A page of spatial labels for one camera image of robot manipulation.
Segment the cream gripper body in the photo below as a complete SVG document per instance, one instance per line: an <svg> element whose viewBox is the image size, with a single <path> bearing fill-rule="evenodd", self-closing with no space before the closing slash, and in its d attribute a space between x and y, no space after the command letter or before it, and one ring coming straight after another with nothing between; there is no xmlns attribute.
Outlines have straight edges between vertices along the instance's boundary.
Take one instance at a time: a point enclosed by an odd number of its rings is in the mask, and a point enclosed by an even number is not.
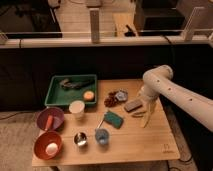
<svg viewBox="0 0 213 171"><path fill-rule="evenodd" d="M142 86L138 91L138 97L144 102L146 107L144 117L149 117L155 109L158 94L148 86Z"/></svg>

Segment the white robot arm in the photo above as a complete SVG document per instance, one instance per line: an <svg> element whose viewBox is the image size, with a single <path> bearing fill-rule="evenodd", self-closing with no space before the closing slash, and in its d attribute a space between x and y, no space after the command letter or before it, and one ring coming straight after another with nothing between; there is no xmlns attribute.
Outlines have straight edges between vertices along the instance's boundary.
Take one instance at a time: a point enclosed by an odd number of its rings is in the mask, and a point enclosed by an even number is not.
<svg viewBox="0 0 213 171"><path fill-rule="evenodd" d="M173 83L172 78L173 70L168 65L147 70L138 95L145 101L156 101L163 95L213 132L213 100Z"/></svg>

